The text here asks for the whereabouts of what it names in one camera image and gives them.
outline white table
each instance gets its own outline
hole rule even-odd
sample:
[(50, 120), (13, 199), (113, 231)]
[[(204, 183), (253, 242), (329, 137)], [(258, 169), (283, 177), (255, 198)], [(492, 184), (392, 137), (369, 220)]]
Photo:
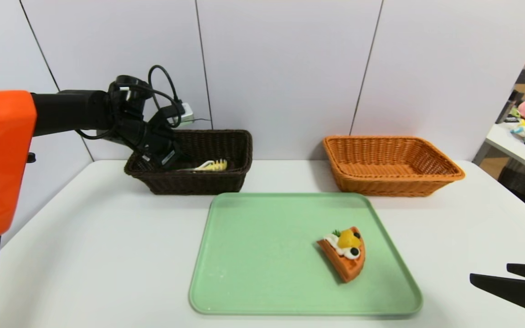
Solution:
[[(525, 165), (525, 144), (520, 138), (517, 138), (510, 133), (510, 129), (513, 125), (515, 124), (494, 124), (489, 131), (485, 142)], [(486, 149), (482, 146), (479, 155), (476, 156), (476, 158), (485, 157), (487, 150), (487, 146)]]
[[(124, 161), (88, 166), (0, 253), (0, 328), (525, 327), (525, 309), (469, 283), (515, 277), (525, 205), (480, 168), (425, 198), (370, 197), (424, 297), (401, 320), (204, 316), (188, 289), (212, 196), (156, 196)], [(244, 192), (337, 191), (323, 161), (260, 160)]]

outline basket rim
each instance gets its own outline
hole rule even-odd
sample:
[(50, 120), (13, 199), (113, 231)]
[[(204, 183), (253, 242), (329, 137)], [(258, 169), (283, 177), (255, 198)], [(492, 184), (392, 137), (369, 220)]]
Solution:
[(246, 136), (247, 140), (247, 154), (246, 163), (241, 168), (224, 171), (191, 171), (191, 170), (171, 170), (163, 172), (144, 171), (144, 170), (133, 170), (131, 167), (137, 158), (141, 157), (138, 152), (133, 152), (125, 163), (125, 173), (138, 179), (151, 179), (157, 177), (169, 178), (187, 178), (187, 177), (198, 177), (204, 175), (204, 177), (237, 177), (248, 173), (252, 166), (252, 134), (245, 129), (184, 129), (176, 131), (176, 133), (242, 133)]
[[(348, 174), (341, 167), (337, 160), (335, 160), (335, 154), (329, 146), (329, 141), (333, 139), (412, 139), (423, 142), (427, 147), (431, 148), (440, 158), (448, 161), (451, 166), (458, 172), (455, 174), (403, 174), (403, 175), (388, 175), (388, 174)], [(323, 139), (323, 146), (329, 157), (329, 162), (333, 170), (337, 171), (337, 174), (343, 178), (350, 180), (360, 181), (389, 181), (389, 182), (453, 182), (462, 180), (465, 178), (465, 171), (462, 170), (455, 162), (453, 162), (447, 155), (435, 147), (429, 141), (420, 138), (407, 135), (330, 135)]]

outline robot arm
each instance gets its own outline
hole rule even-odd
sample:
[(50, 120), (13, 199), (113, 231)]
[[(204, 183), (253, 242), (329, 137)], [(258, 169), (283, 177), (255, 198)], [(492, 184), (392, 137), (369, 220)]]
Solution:
[[(169, 98), (171, 106), (160, 108), (144, 121), (145, 100), (154, 93), (148, 83), (121, 75), (111, 83), (108, 92), (66, 90), (52, 95), (32, 94), (37, 111), (34, 136), (77, 130), (87, 139), (106, 139), (121, 143), (158, 168), (166, 169), (179, 157), (173, 127), (168, 119), (181, 122), (185, 113), (179, 99)], [(96, 129), (99, 135), (89, 136), (82, 129)]]
[[(107, 139), (127, 145), (155, 167), (166, 169), (181, 156), (173, 128), (186, 112), (182, 101), (152, 89), (149, 83), (121, 75), (108, 91), (67, 90), (52, 95), (0, 91), (0, 236), (11, 226), (32, 137), (76, 130), (87, 139)], [(145, 100), (162, 95), (170, 106), (144, 121)], [(184, 118), (191, 118), (191, 110)], [(85, 135), (95, 129), (98, 135)]]

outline white wall panel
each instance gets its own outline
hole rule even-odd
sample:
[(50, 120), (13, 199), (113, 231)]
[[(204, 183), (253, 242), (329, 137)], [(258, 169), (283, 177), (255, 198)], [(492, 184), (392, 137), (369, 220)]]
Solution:
[(254, 158), (324, 156), (350, 133), (381, 0), (198, 0), (214, 128)]
[[(6, 89), (57, 91), (17, 0), (0, 0), (0, 90)], [(92, 162), (75, 132), (36, 137), (30, 151), (37, 161), (26, 166), (17, 210), (2, 245)]]
[[(27, 15), (60, 89), (106, 90), (117, 75), (146, 81), (154, 64), (171, 75), (178, 95), (196, 118), (210, 119), (204, 64), (191, 0), (23, 0)], [(154, 87), (171, 95), (167, 79)], [(169, 104), (161, 99), (162, 106)], [(156, 112), (146, 102), (146, 120)], [(188, 128), (211, 128), (197, 121)], [(94, 160), (125, 159), (129, 148), (86, 141)]]
[(471, 160), (525, 63), (525, 1), (385, 0), (353, 134)]

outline orange wicker basket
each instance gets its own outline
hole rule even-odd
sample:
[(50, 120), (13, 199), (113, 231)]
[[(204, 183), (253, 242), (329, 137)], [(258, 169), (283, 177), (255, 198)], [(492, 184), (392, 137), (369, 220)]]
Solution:
[(416, 137), (339, 136), (323, 139), (335, 182), (363, 195), (428, 196), (465, 173)]

